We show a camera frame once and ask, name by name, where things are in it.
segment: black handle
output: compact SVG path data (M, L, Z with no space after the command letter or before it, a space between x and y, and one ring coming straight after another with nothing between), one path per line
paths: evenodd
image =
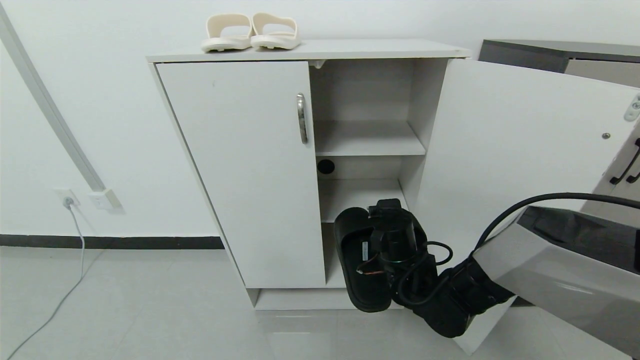
M631 167L634 165L634 163L636 162L636 159L638 159L638 156L640 155L640 138L636 139L635 145L638 147L638 150L636 151L636 154L634 155L634 158L631 159L631 162L629 163L629 165L627 166L627 168L625 169L625 171L622 173L622 175L620 175L620 177L612 177L611 180L609 180L610 183L612 183L613 185L617 185L620 183L620 181L622 181L622 179L625 178L625 176L627 175L627 172L629 172L629 169L631 169ZM634 183L637 178L633 179L633 181L631 181L631 179L633 179L632 176L627 178L627 181L630 183Z
M638 172L638 175L636 175L636 176L631 176L631 175L629 175L629 176L627 177L627 182L628 182L629 184L633 184L633 183L634 183L634 182L636 182L639 178L640 178L640 172Z

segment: gray cord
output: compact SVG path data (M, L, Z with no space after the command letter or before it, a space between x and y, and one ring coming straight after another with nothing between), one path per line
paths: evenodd
M38 333L38 331L42 330L42 328L44 328L45 326L47 326L47 324L53 319L54 316L56 316L56 313L58 312L58 310L60 309L60 307L62 306L62 303L64 303L64 301L67 299L67 297L71 294L72 291L75 290L75 288L80 285L80 282L82 281L82 279L84 279L84 237L82 236L82 232L80 231L80 227L78 226L78 221L76 220L76 215L74 214L74 211L71 210L71 205L73 204L73 200L71 200L71 202L67 202L67 199L65 199L65 203L63 203L64 207L67 208L70 212L71 212L71 216L74 217L74 223L76 224L76 230L78 230L78 234L80 235L80 240L82 240L82 253L80 255L80 279L78 279L78 282L74 285L73 288L71 288L71 290L69 290L69 292L65 295L65 297L62 298L62 300L60 300L60 303L58 304L58 306L56 307L56 309L53 311L53 314L51 314L51 316L49 317L49 319L42 324L41 327L38 328L38 330L36 330L35 332L33 332L33 334L29 335L28 338L26 338L22 343L20 343L20 345L18 345L17 348L15 348L15 350L11 353L11 355L9 355L9 357L6 358L6 360L10 360L13 355L15 355L16 352L18 352L18 350L20 350L20 348L27 343L27 341L29 341L35 334Z

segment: shoe cabinet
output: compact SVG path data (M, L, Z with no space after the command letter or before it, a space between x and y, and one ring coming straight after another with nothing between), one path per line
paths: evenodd
M640 90L470 55L414 39L147 57L256 309L353 308L332 236L351 206L399 198L454 265L524 198L611 192Z

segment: tile floor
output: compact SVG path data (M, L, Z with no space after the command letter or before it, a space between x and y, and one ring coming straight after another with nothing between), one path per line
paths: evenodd
M510 309L465 355L410 311L254 311L223 250L87 250L84 281L13 358L630 358L535 307ZM79 250L0 249L0 358L76 282Z

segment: white slipper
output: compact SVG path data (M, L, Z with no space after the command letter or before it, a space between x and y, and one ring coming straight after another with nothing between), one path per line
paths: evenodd
M266 24L289 26L293 29L293 32L277 31L265 34L264 26ZM290 50L301 43L298 36L298 25L290 17L277 17L268 13L257 13L253 16L253 30L255 31L255 36L251 38L251 46L253 47L262 46L269 49L279 47Z
M229 26L247 26L247 35L222 36L222 30ZM208 53L212 50L242 50L251 46L251 36L254 34L253 25L249 16L241 13L221 13L213 15L207 20L207 34L209 38L200 44L202 51Z

